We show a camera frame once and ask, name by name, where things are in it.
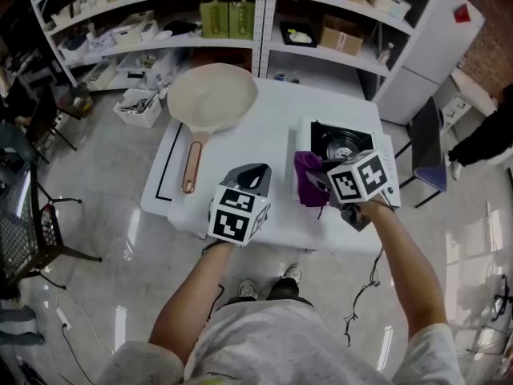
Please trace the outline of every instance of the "shiny floor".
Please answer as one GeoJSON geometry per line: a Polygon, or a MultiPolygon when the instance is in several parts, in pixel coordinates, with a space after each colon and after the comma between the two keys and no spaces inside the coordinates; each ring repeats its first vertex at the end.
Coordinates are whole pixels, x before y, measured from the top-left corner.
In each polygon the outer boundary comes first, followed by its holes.
{"type": "MultiPolygon", "coordinates": [[[[88,119],[70,121],[65,132],[79,150],[56,144],[50,166],[43,165],[40,170],[52,196],[83,199],[81,205],[58,205],[64,241],[84,253],[103,257],[101,264],[64,257],[52,263],[45,275],[65,284],[66,291],[42,278],[22,283],[21,303],[14,306],[27,304],[36,311],[37,326],[46,343],[16,347],[14,352],[33,364],[49,385],[69,385],[65,379],[74,385],[88,384],[64,341],[57,306],[70,319],[73,328],[67,337],[85,372],[95,381],[111,356],[96,340],[84,310],[108,350],[127,340],[146,341],[160,308],[185,279],[204,246],[198,238],[176,232],[166,218],[141,210],[143,187],[169,117],[163,112],[151,130],[125,125],[111,111],[119,97],[101,95],[88,119]],[[69,298],[57,297],[61,293],[69,298]]],[[[393,136],[396,151],[406,143],[403,128],[385,124],[385,131],[393,136]]],[[[443,141],[445,148],[456,143],[451,134],[443,141]]],[[[400,179],[406,179],[409,170],[410,153],[406,152],[398,159],[400,179]]],[[[414,209],[428,192],[417,182],[405,188],[398,215],[442,282],[462,372],[468,383],[480,383],[497,363],[496,356],[486,353],[500,350],[503,344],[500,333],[483,331],[481,326],[490,319],[500,275],[510,269],[511,185],[500,167],[477,164],[464,170],[460,181],[450,178],[447,193],[414,209]],[[483,352],[467,352],[477,345],[484,346],[477,350],[483,352]]],[[[222,281],[226,292],[217,305],[236,292],[243,278],[253,279],[263,294],[297,261],[305,270],[301,296],[315,305],[333,337],[345,346],[343,318],[351,314],[355,295],[368,282],[372,256],[347,253],[334,257],[251,244],[234,252],[222,281]]],[[[390,377],[406,348],[406,319],[385,257],[378,273],[381,285],[367,290],[357,304],[359,318],[350,328],[351,349],[390,377]]],[[[2,329],[24,329],[7,325],[2,324],[2,329]]],[[[7,346],[0,349],[4,354],[12,352],[7,346]]]]}

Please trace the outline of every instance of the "purple cloth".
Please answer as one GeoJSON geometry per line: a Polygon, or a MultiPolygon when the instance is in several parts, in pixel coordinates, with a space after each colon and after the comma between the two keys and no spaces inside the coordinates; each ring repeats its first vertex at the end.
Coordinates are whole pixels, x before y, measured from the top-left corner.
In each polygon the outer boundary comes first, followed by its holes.
{"type": "Polygon", "coordinates": [[[294,168],[297,174],[297,193],[299,202],[307,207],[324,207],[329,200],[329,193],[313,185],[306,172],[322,172],[322,159],[310,151],[296,151],[294,168]]]}

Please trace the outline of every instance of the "wall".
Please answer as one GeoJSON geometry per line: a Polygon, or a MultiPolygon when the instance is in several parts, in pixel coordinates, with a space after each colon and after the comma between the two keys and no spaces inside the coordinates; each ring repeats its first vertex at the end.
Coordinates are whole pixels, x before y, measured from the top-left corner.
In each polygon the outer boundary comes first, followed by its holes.
{"type": "Polygon", "coordinates": [[[486,23],[467,52],[463,70],[492,96],[513,83],[513,0],[469,0],[486,23]]]}

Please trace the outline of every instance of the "green box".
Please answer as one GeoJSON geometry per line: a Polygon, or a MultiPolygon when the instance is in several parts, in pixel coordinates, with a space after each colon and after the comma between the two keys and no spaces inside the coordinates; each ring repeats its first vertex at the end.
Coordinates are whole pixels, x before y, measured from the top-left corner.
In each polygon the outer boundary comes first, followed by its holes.
{"type": "Polygon", "coordinates": [[[230,2],[230,38],[253,40],[255,3],[230,2]]]}
{"type": "Polygon", "coordinates": [[[229,37],[228,2],[203,0],[200,3],[203,37],[206,39],[227,39],[229,37]]]}

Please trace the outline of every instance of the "frying pan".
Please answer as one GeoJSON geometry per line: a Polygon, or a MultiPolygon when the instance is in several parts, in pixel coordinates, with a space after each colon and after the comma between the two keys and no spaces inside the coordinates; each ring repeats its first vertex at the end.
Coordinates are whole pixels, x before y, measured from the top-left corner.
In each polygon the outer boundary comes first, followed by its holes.
{"type": "Polygon", "coordinates": [[[246,70],[223,63],[193,68],[169,87],[169,113],[192,133],[182,181],[184,193],[194,192],[201,153],[212,133],[237,125],[257,95],[257,86],[246,70]]]}

